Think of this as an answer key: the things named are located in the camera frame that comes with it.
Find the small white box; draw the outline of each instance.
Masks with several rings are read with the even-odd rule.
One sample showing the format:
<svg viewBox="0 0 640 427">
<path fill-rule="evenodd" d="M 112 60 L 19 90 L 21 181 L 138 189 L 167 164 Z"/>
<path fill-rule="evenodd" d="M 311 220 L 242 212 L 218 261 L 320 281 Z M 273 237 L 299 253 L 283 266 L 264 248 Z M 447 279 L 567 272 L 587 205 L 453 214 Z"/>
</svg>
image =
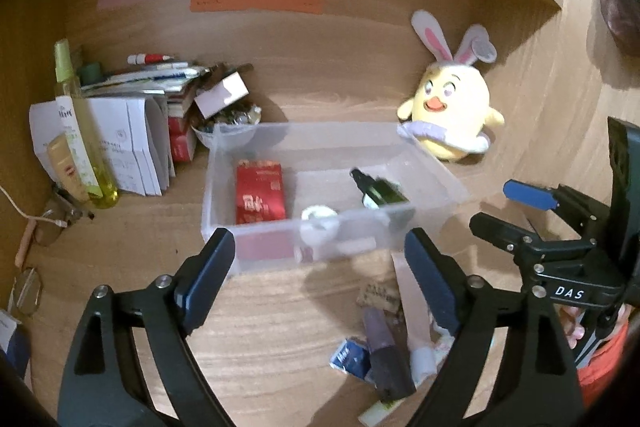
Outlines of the small white box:
<svg viewBox="0 0 640 427">
<path fill-rule="evenodd" d="M 236 72 L 196 96 L 195 102 L 203 117 L 209 118 L 248 94 L 249 90 L 246 89 L 240 74 Z"/>
</svg>

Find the red box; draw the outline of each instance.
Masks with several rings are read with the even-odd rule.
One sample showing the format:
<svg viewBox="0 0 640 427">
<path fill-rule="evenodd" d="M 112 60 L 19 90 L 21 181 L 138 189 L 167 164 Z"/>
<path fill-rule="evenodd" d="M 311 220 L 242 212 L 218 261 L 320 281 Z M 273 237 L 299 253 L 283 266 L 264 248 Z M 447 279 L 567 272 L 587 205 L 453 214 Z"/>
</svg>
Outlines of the red box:
<svg viewBox="0 0 640 427">
<path fill-rule="evenodd" d="M 236 224 L 279 219 L 287 219 L 280 164 L 268 160 L 238 162 Z"/>
<path fill-rule="evenodd" d="M 189 126 L 188 116 L 170 116 L 169 117 L 169 134 L 184 134 Z"/>
<path fill-rule="evenodd" d="M 190 162 L 196 152 L 196 134 L 187 127 L 181 134 L 170 134 L 171 158 L 174 162 Z"/>
</svg>

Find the white roll of tape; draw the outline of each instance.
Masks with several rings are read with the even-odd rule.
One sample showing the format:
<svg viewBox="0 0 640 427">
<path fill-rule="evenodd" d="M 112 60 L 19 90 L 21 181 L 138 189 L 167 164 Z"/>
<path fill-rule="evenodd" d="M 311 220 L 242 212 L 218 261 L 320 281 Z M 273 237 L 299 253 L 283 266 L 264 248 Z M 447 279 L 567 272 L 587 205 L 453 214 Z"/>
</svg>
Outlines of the white roll of tape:
<svg viewBox="0 0 640 427">
<path fill-rule="evenodd" d="M 324 204 L 314 204 L 302 211 L 300 237 L 308 247 L 315 248 L 328 243 L 338 233 L 338 213 Z"/>
</svg>

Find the person's hand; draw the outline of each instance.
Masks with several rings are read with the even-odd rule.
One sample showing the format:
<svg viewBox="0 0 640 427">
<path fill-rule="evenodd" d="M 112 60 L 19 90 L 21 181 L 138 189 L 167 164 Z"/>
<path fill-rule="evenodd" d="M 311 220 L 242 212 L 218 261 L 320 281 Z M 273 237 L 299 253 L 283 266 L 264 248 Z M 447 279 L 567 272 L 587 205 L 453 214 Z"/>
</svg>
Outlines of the person's hand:
<svg viewBox="0 0 640 427">
<path fill-rule="evenodd" d="M 604 341 L 608 341 L 615 337 L 618 333 L 620 333 L 620 330 L 629 318 L 631 310 L 632 307 L 628 304 L 622 304 L 622 306 L 620 306 L 616 326 L 613 328 L 613 331 L 611 331 L 611 334 L 606 339 L 604 339 Z M 584 310 L 576 306 L 559 306 L 557 308 L 557 311 L 567 342 L 569 342 L 569 347 L 571 347 L 571 349 L 574 349 L 578 341 L 584 336 L 584 327 L 578 322 L 578 317 Z"/>
<path fill-rule="evenodd" d="M 584 327 L 578 322 L 582 309 L 576 306 L 560 306 L 557 309 L 569 347 L 574 349 L 578 341 L 584 336 Z"/>
</svg>

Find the white tube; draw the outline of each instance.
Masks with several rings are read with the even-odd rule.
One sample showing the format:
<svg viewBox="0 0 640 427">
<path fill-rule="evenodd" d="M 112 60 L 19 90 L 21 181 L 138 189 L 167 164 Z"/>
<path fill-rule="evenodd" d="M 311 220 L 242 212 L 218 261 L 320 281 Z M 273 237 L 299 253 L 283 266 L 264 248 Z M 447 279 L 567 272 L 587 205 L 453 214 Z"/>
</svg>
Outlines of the white tube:
<svg viewBox="0 0 640 427">
<path fill-rule="evenodd" d="M 393 253 L 392 257 L 406 321 L 406 345 L 409 348 L 411 376 L 414 382 L 421 382 L 438 372 L 431 341 L 431 315 L 404 253 Z"/>
</svg>

